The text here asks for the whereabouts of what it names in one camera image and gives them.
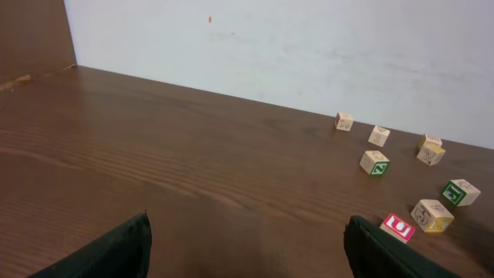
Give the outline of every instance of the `brown wooden wall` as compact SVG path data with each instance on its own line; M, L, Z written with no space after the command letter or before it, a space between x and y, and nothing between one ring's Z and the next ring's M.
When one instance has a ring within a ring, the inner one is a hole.
M75 62L63 0L0 1L0 84Z

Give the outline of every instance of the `wooden table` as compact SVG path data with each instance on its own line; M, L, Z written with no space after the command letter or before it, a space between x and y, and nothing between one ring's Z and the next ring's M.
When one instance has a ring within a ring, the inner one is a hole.
M415 224L417 201L457 178L479 199L408 245L462 276L494 274L494 151L444 141L429 167L417 134L392 131L381 149L367 143L371 125L336 131L332 117L84 67L2 92L4 104L1 277L34 273L145 209L149 277L349 277L351 215ZM382 178L358 164L376 149L391 160Z

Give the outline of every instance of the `natural wood block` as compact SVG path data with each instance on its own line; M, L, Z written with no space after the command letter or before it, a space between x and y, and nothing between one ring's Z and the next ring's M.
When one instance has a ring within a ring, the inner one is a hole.
M455 217L438 200L420 200L411 217L424 232L444 232Z
M382 176L389 168L390 161L380 151L366 151L360 166L372 176Z
M414 226L406 223L394 213L391 213L379 228L403 243L407 243L415 232Z
M417 158L428 165L439 163L446 150L434 144L424 144L417 154Z
M352 115L348 113L338 112L337 118L334 121L334 126L341 131L350 131L352 128L352 124L354 124L354 119Z
M386 128L375 126L370 134L369 142L376 144L379 147L383 147L389 133L390 131Z
M480 190L464 179L451 180L442 189L441 195L455 206L471 205L480 195Z
M431 136L429 134L424 134L422 139L418 142L418 148L421 149L423 145L429 145L429 144L434 144L438 147L441 147L442 146L441 138Z

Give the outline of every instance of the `block with red face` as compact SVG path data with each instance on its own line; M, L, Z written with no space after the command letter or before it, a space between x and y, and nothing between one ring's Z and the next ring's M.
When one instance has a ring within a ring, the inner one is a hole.
M399 239L403 243L407 243L415 232L414 226L406 223L394 213L391 213L379 228L383 229L385 232L394 236L396 239Z

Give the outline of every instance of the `white wall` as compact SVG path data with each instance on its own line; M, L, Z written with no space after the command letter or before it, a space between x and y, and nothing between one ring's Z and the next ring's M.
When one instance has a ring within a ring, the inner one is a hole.
M66 0L66 8L82 66L494 148L492 0Z

